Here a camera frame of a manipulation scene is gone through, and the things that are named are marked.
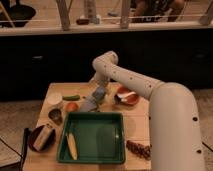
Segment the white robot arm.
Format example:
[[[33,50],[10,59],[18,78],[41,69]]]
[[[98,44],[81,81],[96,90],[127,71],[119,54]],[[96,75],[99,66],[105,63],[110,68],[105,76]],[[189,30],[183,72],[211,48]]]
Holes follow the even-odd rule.
[[[108,51],[96,57],[95,79],[107,85],[113,79],[149,101],[152,171],[205,171],[199,112],[192,92],[175,82],[119,67]]]

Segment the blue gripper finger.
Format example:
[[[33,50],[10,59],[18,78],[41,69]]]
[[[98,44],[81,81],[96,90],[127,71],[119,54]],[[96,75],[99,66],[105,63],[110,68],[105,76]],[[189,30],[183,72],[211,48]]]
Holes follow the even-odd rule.
[[[104,87],[97,87],[96,90],[92,93],[92,96],[98,100],[99,98],[103,97],[106,95],[106,90]]]

